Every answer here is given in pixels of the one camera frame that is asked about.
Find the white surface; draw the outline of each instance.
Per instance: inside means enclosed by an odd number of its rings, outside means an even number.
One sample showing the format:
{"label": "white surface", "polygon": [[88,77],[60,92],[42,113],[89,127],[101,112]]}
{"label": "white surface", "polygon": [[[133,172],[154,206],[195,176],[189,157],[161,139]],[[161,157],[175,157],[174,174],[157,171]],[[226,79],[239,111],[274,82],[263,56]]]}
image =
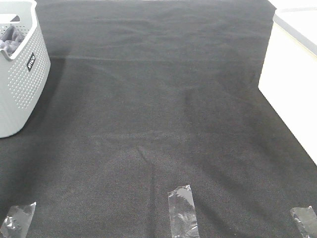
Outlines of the white surface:
{"label": "white surface", "polygon": [[317,6],[317,0],[269,0],[276,8]]}
{"label": "white surface", "polygon": [[317,45],[317,8],[316,10],[283,12],[278,15],[291,27]]}
{"label": "white surface", "polygon": [[317,57],[273,25],[259,89],[317,164]]}

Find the white wall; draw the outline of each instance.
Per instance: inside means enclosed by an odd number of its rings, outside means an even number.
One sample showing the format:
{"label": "white wall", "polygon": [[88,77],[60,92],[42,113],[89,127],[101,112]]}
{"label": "white wall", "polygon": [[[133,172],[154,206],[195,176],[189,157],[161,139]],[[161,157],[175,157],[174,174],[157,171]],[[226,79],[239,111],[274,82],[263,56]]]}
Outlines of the white wall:
{"label": "white wall", "polygon": [[317,6],[317,0],[269,0],[276,8]]}

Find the clear tape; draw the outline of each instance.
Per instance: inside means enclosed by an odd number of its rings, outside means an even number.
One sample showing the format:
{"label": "clear tape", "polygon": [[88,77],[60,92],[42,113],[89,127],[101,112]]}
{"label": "clear tape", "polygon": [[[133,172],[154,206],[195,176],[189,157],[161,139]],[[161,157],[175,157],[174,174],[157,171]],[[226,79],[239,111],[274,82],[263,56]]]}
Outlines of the clear tape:
{"label": "clear tape", "polygon": [[294,207],[290,211],[303,238],[317,238],[317,216],[310,207]]}
{"label": "clear tape", "polygon": [[170,229],[173,238],[199,238],[196,210],[190,185],[168,193]]}
{"label": "clear tape", "polygon": [[12,206],[0,228],[0,238],[25,238],[35,207],[36,202],[27,206]]}

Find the gray fabric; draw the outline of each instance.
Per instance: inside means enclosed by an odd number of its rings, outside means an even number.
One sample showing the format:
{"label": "gray fabric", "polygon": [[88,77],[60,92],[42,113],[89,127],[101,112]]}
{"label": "gray fabric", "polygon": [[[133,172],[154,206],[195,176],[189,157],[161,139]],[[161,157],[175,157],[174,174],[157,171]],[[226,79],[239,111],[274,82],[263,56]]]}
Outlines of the gray fabric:
{"label": "gray fabric", "polygon": [[11,55],[23,40],[23,34],[15,26],[10,26],[0,38],[0,49],[4,49],[8,55]]}
{"label": "gray fabric", "polygon": [[190,184],[201,238],[299,238],[317,168],[258,90],[267,0],[39,0],[52,67],[0,140],[0,217],[30,238],[170,238]]}

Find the laundry basket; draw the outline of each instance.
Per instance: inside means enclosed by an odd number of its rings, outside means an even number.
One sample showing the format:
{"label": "laundry basket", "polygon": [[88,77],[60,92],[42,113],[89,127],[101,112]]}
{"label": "laundry basket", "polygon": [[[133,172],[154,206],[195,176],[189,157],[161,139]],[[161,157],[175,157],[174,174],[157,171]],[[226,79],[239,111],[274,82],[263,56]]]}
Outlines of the laundry basket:
{"label": "laundry basket", "polygon": [[0,138],[13,135],[24,126],[50,70],[35,6],[33,0],[0,0],[0,15],[16,14],[19,18],[0,22],[0,36],[11,25],[25,36],[11,56],[0,49]]}

